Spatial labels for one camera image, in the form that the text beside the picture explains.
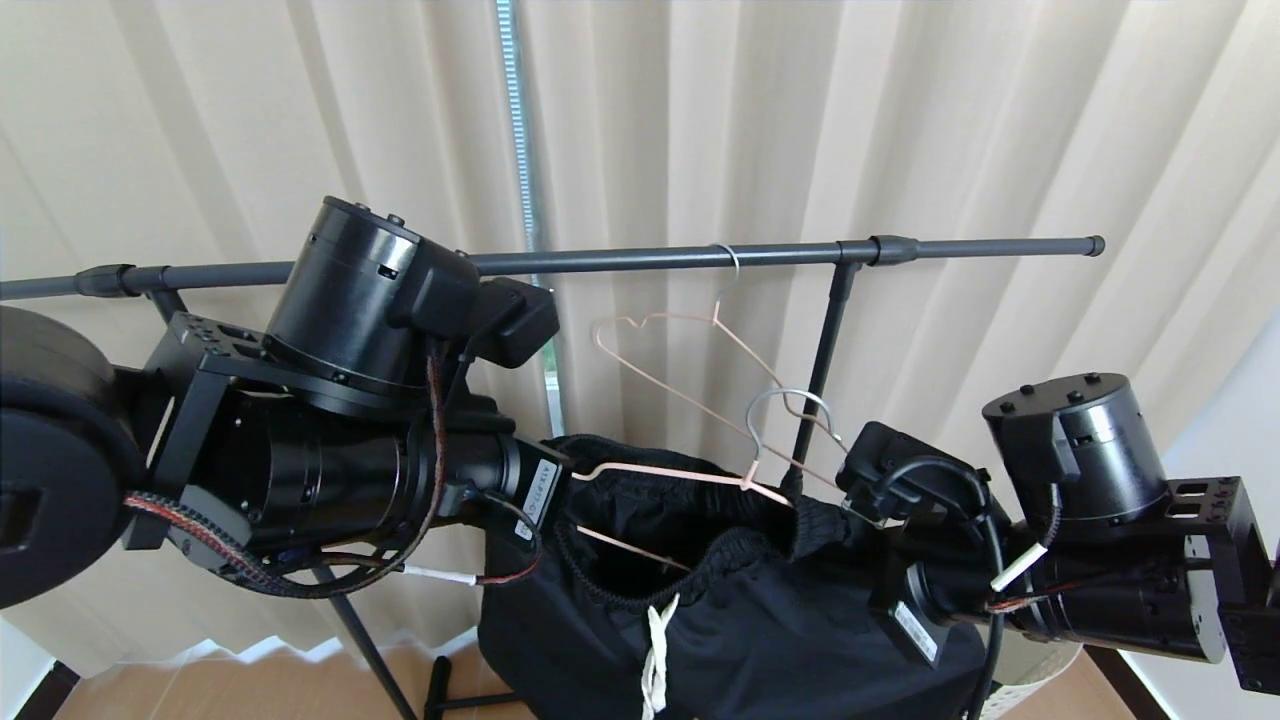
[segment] curtain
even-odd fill
[[[989,398],[1055,374],[1129,374],[1166,447],[1276,305],[1280,6],[1272,3],[561,3],[516,6],[548,249],[1102,234],[1097,259],[920,260],[854,283],[826,393],[851,441],[899,429],[991,468]],[[470,252],[525,247],[490,3],[0,5],[5,279],[104,263],[292,259],[338,195]],[[829,268],[544,278],[568,429],[745,469],[751,445],[599,351],[591,325],[722,318],[808,382]],[[186,293],[262,327],[279,288]],[[141,364],[142,300],[23,304]],[[767,377],[696,323],[602,336],[741,421]],[[530,436],[541,368],[489,369]],[[758,419],[790,448],[795,420]],[[815,469],[842,459],[819,436]],[[765,460],[765,478],[782,465]],[[1001,500],[1011,503],[1000,478]],[[806,480],[814,495],[832,489]],[[476,569],[433,532],[415,562]],[[390,578],[353,597],[379,641],[439,643],[476,596]],[[172,548],[111,551],[5,618],[82,674],[212,638],[335,632],[325,603],[234,589]]]

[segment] white wall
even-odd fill
[[[52,665],[45,648],[0,620],[0,717],[17,715]]]
[[[1165,456],[1172,478],[1240,475],[1267,548],[1280,541],[1280,310],[1213,400]],[[1130,665],[1183,720],[1280,716],[1280,697],[1239,688],[1229,660],[1202,665],[1126,653]]]

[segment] white label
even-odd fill
[[[933,642],[929,632],[915,619],[911,609],[899,601],[897,607],[893,609],[893,619],[906,630],[906,634],[911,635],[911,642],[915,643],[915,647],[920,648],[920,652],[929,659],[929,662],[933,662],[938,656],[938,643]]]
[[[529,495],[525,496],[525,506],[521,509],[529,519],[535,523],[543,521],[543,511],[547,510],[547,501],[556,489],[556,479],[559,478],[559,465],[549,460],[539,460],[538,470],[534,473],[534,482],[529,486]],[[522,520],[516,520],[516,534],[524,539],[534,539],[534,530]]]

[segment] white basket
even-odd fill
[[[1000,717],[1030,697],[1041,685],[1059,676],[1080,655],[1080,643],[1039,643],[1019,633],[1005,633],[1005,644],[996,664],[1001,688],[987,698],[982,720]]]

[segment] wooden floor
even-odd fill
[[[417,648],[387,652],[388,665],[419,708],[426,701],[431,659]],[[506,692],[476,646],[453,656],[449,697]],[[292,653],[269,655],[252,665],[230,656],[204,657],[175,667],[122,665],[82,680],[58,720],[396,720],[372,674],[346,653],[307,662]],[[522,705],[445,714],[447,720],[526,720]],[[1011,720],[1133,720],[1102,673],[1080,659],[1060,678],[1005,715]]]

